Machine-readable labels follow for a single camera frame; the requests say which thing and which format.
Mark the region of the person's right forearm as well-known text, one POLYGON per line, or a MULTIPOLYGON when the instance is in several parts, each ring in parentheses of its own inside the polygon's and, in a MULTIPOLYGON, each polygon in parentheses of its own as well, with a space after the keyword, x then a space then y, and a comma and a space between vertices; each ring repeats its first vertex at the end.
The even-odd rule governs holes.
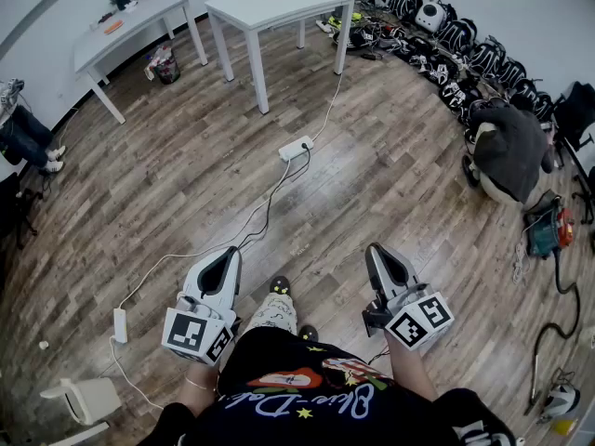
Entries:
POLYGON ((385 332, 385 338, 394 381, 426 400, 437 400, 438 393, 430 381, 419 353, 408 350, 388 332, 385 332))

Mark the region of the white power adapter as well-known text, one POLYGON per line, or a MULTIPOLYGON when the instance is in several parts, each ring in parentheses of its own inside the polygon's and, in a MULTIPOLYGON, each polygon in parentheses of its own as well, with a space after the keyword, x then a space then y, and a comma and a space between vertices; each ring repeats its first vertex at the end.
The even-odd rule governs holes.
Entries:
POLYGON ((128 342, 126 311, 123 308, 113 310, 114 340, 120 344, 128 342))

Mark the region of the green tool bag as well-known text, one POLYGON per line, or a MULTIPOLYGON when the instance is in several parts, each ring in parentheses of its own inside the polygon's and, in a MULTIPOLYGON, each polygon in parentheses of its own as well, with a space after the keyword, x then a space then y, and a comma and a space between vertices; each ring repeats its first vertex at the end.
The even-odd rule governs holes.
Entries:
POLYGON ((523 215, 527 254, 547 258, 574 240, 574 220, 561 195, 547 190, 523 215))

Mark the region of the person's left forearm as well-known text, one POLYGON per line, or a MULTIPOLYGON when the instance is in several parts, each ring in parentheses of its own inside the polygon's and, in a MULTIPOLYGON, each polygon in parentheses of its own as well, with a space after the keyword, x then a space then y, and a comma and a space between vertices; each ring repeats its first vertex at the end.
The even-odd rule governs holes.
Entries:
POLYGON ((184 374, 177 402, 187 407, 194 417, 199 416, 216 399, 218 367, 192 362, 184 374))

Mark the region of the white round device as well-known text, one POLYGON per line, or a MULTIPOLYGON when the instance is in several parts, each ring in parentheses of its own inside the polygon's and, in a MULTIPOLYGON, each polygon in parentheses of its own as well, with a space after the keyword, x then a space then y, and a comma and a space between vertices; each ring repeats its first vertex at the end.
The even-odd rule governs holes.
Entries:
POLYGON ((436 2, 424 3, 415 17, 415 24, 422 30, 435 34, 440 31, 446 21, 445 7, 436 2))

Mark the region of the white helmet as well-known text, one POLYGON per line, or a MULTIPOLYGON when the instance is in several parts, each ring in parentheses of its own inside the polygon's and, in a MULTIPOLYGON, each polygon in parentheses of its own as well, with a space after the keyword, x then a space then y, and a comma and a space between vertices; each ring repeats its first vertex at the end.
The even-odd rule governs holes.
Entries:
POLYGON ((572 384, 557 384, 548 394, 540 415, 542 422, 563 416, 576 408, 580 402, 580 391, 572 384))

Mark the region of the trash bin with plastic bag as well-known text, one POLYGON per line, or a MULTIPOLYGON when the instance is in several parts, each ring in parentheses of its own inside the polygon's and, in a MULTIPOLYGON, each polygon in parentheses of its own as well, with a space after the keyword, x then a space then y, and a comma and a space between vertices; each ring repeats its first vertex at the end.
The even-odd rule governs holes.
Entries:
POLYGON ((170 85, 179 79, 180 69, 172 46, 159 46, 148 60, 144 73, 149 81, 157 77, 162 84, 170 85))

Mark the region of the white square table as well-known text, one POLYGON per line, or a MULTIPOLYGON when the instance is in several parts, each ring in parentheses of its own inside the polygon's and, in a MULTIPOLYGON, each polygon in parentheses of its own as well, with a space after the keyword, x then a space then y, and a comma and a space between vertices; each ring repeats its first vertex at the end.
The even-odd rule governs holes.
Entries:
POLYGON ((352 13, 356 0, 208 0, 205 7, 218 51, 218 60, 227 81, 234 79, 222 24, 229 23, 243 32, 258 108, 269 112, 269 102, 258 36, 273 27, 295 23, 297 47, 305 44, 306 19, 336 7, 342 9, 334 73, 341 75, 347 53, 352 13))

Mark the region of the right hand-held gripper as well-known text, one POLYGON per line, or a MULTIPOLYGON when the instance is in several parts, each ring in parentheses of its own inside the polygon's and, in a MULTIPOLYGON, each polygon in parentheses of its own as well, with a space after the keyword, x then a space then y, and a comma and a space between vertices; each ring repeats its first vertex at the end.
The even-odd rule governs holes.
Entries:
POLYGON ((405 256, 371 243, 364 258, 375 293, 375 299, 362 312, 368 336, 384 330, 415 351, 430 345, 454 322, 442 294, 419 279, 405 256))

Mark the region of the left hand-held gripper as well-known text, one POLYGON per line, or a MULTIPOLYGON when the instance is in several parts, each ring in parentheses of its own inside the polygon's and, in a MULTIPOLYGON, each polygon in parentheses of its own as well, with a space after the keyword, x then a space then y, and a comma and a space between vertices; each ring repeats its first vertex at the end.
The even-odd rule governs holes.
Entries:
POLYGON ((187 360, 218 364, 239 328, 233 305, 241 273, 242 255, 236 246, 195 263, 177 304, 166 312, 162 346, 187 360))

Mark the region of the black office chair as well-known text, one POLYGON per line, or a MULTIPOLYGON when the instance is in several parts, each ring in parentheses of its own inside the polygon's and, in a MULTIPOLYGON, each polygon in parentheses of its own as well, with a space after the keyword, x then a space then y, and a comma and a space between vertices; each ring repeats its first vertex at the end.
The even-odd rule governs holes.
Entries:
POLYGON ((595 221, 595 88, 591 84, 572 83, 554 104, 556 125, 555 147, 564 166, 562 150, 566 150, 575 165, 574 180, 580 191, 572 198, 585 204, 582 224, 595 221))

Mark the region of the white power strip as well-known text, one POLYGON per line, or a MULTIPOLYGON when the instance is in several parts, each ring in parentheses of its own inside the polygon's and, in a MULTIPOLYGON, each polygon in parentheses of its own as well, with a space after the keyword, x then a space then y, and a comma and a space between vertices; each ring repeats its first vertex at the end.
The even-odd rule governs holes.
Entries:
POLYGON ((281 149, 278 150, 280 158, 284 161, 289 163, 293 159, 297 158, 303 153, 307 153, 313 148, 313 141, 309 136, 304 136, 299 139, 296 139, 281 149))

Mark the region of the white chair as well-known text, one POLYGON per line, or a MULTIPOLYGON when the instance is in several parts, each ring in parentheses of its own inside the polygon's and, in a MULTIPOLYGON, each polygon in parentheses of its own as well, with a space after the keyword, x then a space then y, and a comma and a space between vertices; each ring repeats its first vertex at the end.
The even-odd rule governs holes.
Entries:
POLYGON ((74 382, 62 378, 57 387, 40 393, 47 400, 62 399, 73 420, 86 429, 48 446, 79 446, 106 431, 110 426, 106 418, 116 412, 122 402, 110 378, 96 378, 74 382))

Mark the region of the long white table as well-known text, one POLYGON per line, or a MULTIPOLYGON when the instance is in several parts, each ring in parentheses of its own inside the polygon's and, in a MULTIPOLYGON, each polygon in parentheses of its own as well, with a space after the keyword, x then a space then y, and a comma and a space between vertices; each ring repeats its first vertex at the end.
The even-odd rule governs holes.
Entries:
POLYGON ((208 60, 192 15, 190 0, 139 0, 131 13, 124 11, 116 14, 116 17, 122 21, 117 29, 106 33, 107 27, 102 24, 97 30, 84 33, 74 44, 74 72, 87 82, 88 87, 120 125, 126 122, 126 118, 118 111, 95 80, 94 73, 105 84, 109 83, 107 76, 97 70, 97 64, 123 43, 159 20, 165 25, 168 35, 173 36, 173 27, 169 24, 167 17, 176 10, 183 12, 198 58, 203 66, 207 65, 208 60))

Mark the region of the black printed t-shirt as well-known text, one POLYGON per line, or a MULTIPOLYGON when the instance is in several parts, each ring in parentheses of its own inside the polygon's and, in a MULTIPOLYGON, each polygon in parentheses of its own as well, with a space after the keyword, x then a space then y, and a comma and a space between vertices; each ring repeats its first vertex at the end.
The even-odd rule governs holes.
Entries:
POLYGON ((366 362, 286 330, 244 334, 195 415, 167 405, 139 446, 514 446, 465 388, 427 400, 366 362))

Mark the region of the patterned light trousers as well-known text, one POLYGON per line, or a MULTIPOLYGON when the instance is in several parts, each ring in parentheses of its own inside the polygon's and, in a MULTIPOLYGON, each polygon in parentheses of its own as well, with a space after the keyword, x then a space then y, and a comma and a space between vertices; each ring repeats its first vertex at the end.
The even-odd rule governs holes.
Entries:
POLYGON ((252 315, 242 335, 258 327, 278 328, 295 335, 298 332, 298 316, 292 297, 269 293, 252 315))

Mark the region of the pile of black headsets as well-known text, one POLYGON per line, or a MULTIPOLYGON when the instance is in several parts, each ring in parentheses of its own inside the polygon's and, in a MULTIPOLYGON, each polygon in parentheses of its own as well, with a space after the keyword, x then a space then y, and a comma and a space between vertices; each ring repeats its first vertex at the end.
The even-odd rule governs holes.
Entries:
POLYGON ((477 40, 473 20, 460 18, 442 0, 362 0, 368 7, 395 17, 399 24, 376 28, 371 37, 385 52, 417 69, 439 89, 439 98, 466 127, 471 115, 486 107, 500 107, 512 96, 528 97, 541 126, 550 130, 554 102, 546 92, 536 89, 536 80, 527 77, 525 67, 507 55, 506 48, 492 35, 477 40), (420 7, 427 2, 442 4, 446 21, 438 33, 431 34, 415 24, 420 7))

